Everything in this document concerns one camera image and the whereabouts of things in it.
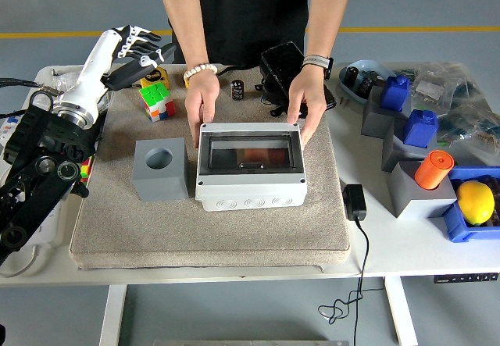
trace yellow floor line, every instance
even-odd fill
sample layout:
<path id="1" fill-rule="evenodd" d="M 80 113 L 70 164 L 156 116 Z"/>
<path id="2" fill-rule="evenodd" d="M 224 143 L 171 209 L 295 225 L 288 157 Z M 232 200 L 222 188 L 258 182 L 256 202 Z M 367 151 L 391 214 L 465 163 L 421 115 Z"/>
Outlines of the yellow floor line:
<path id="1" fill-rule="evenodd" d="M 158 35 L 170 36 L 172 30 L 154 30 Z M 500 26 L 442 26 L 442 27 L 341 27 L 343 34 L 404 34 L 431 32 L 500 32 Z M 5 32 L 0 39 L 42 39 L 57 37 L 98 37 L 102 31 L 61 31 L 61 32 Z"/>

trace white table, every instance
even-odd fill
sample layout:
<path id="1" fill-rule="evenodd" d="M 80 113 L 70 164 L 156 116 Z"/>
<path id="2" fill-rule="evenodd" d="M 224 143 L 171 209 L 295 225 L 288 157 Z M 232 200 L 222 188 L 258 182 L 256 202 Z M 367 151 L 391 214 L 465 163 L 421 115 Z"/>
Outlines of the white table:
<path id="1" fill-rule="evenodd" d="M 337 99 L 337 107 L 327 111 L 327 120 L 335 149 L 342 187 L 362 184 L 368 214 L 362 227 L 370 239 L 370 255 L 365 276 L 386 278 L 386 288 L 395 316 L 400 344 L 416 344 L 416 337 L 405 302 L 400 276 L 428 276 L 458 273 L 500 271 L 500 241 L 449 241 L 443 219 L 398 220 L 392 215 L 387 173 L 380 170 L 382 140 L 360 134 L 363 107 L 351 100 L 338 85 L 336 75 L 346 64 L 332 71 L 329 88 Z M 36 81 L 50 84 L 52 70 L 57 73 L 76 71 L 79 67 L 50 66 L 42 69 Z M 358 276 L 365 254 L 365 241 L 354 223 L 349 224 L 352 252 L 338 266 L 296 267 L 224 267 L 224 268 L 158 268 L 79 270 L 70 258 L 68 247 L 80 199 L 70 195 L 63 207 L 65 235 L 60 246 L 41 250 L 35 264 L 24 274 L 10 279 L 0 278 L 0 287 L 34 287 L 48 285 L 109 285 L 109 310 L 106 310 L 103 334 L 111 340 L 118 337 L 124 288 L 128 284 L 168 284 L 241 280 L 298 280 Z M 0 268 L 11 272 L 29 260 L 30 251 L 11 254 Z"/>

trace table leg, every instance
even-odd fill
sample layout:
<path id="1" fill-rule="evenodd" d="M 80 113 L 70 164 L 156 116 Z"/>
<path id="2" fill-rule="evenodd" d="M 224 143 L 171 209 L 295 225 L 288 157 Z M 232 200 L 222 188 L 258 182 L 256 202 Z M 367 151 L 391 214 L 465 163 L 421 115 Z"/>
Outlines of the table leg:
<path id="1" fill-rule="evenodd" d="M 385 277 L 385 290 L 391 306 L 392 319 L 401 346 L 417 346 L 412 316 L 400 276 Z"/>
<path id="2" fill-rule="evenodd" d="M 108 291 L 99 346 L 118 346 L 127 285 L 111 285 Z"/>

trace gray floor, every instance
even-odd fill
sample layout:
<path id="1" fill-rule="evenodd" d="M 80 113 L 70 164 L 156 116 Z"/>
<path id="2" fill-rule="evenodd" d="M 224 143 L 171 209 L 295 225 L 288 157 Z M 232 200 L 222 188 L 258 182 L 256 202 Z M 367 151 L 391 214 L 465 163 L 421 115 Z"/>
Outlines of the gray floor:
<path id="1" fill-rule="evenodd" d="M 0 34 L 103 31 L 129 23 L 151 30 L 168 28 L 161 0 L 0 0 L 0 11 Z M 343 27 L 498 27 L 498 11 L 500 0 L 350 0 Z M 500 112 L 499 39 L 498 29 L 369 30 L 339 34 L 333 56 L 338 62 L 462 62 L 493 110 Z M 45 66 L 81 64 L 96 40 L 97 36 L 0 38 L 0 77 L 32 80 Z M 25 96 L 22 88 L 1 89 L 0 112 L 20 108 Z M 500 344 L 498 282 L 435 285 L 432 277 L 406 277 L 403 283 L 421 345 Z M 380 280 L 371 279 L 365 287 L 380 285 Z M 355 280 L 131 286 L 120 344 L 152 345 L 154 340 L 179 338 L 352 342 L 353 314 L 329 326 L 316 308 L 346 298 L 354 287 Z M 106 287 L 1 289 L 5 345 L 97 345 L 105 298 Z M 366 293 L 359 309 L 359 345 L 397 344 L 383 291 Z"/>

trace watch strap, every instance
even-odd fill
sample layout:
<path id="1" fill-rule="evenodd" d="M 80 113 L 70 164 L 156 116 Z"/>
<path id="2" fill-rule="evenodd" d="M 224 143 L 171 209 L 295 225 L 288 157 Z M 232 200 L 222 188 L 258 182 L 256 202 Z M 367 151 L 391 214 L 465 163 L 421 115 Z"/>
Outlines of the watch strap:
<path id="1" fill-rule="evenodd" d="M 328 80 L 330 79 L 331 68 L 334 65 L 334 59 L 331 57 L 323 57 L 321 55 L 307 55 L 306 57 L 304 57 L 302 67 L 304 67 L 305 65 L 315 65 L 323 67 L 325 69 L 325 80 Z"/>

